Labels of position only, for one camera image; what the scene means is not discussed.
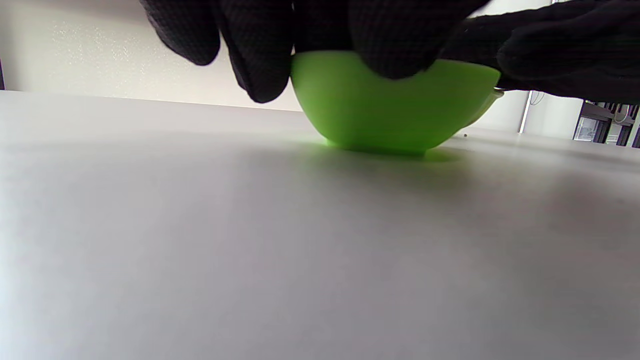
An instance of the cable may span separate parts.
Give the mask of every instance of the cable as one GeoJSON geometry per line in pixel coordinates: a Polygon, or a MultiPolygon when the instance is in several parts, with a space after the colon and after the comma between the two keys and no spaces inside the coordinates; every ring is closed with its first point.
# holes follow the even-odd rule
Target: cable
{"type": "Polygon", "coordinates": [[[531,99],[529,104],[531,104],[532,106],[538,105],[539,103],[542,102],[542,99],[544,98],[545,98],[545,93],[543,93],[542,91],[538,91],[535,99],[531,99]]]}

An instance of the black glove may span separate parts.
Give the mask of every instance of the black glove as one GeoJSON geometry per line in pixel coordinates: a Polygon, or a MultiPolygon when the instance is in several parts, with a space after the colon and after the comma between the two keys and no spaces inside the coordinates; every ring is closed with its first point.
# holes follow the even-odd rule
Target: black glove
{"type": "Polygon", "coordinates": [[[297,52],[354,49],[378,74],[429,67],[452,31],[489,0],[140,0],[160,39],[198,65],[215,59],[218,31],[239,85],[256,102],[278,97],[297,52]]]}
{"type": "Polygon", "coordinates": [[[466,20],[441,57],[491,66],[505,90],[640,103],[640,1],[573,0],[466,20]]]}

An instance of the table surface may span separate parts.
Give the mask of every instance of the table surface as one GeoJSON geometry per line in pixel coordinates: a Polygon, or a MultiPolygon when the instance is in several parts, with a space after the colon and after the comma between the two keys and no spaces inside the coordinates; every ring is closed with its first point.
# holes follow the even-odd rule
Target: table surface
{"type": "Polygon", "coordinates": [[[0,358],[640,358],[640,151],[0,94],[0,358]]]}

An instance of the green bowl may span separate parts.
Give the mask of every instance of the green bowl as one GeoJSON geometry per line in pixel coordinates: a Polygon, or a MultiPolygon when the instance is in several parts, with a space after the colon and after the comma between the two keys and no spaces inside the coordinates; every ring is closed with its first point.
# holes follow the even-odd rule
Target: green bowl
{"type": "Polygon", "coordinates": [[[499,97],[495,69],[437,60],[408,79],[389,80],[351,51],[294,56],[291,79],[313,126],[343,149],[423,155],[477,120],[499,97]]]}

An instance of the finger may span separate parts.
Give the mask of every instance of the finger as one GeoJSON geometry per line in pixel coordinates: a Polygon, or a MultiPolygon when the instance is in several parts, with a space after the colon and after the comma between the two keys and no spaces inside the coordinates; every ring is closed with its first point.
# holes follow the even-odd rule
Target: finger
{"type": "Polygon", "coordinates": [[[297,53],[353,50],[346,0],[295,0],[297,53]]]}
{"type": "Polygon", "coordinates": [[[465,20],[448,39],[441,58],[482,63],[499,69],[497,55],[515,29],[537,22],[570,20],[596,8],[599,0],[573,0],[535,10],[465,20]]]}
{"type": "Polygon", "coordinates": [[[290,0],[219,0],[214,15],[229,48],[238,84],[255,102],[269,102],[291,73],[290,0]]]}
{"type": "Polygon", "coordinates": [[[391,79],[429,67],[454,28],[488,0],[351,0],[355,50],[391,79]]]}
{"type": "Polygon", "coordinates": [[[606,65],[621,54],[616,46],[632,43],[618,39],[624,24],[635,23],[639,15],[637,1],[612,0],[574,19],[522,27],[504,43],[498,63],[520,79],[552,78],[606,65]]]}
{"type": "Polygon", "coordinates": [[[197,65],[218,55],[220,36],[208,0],[140,0],[162,42],[197,65]]]}

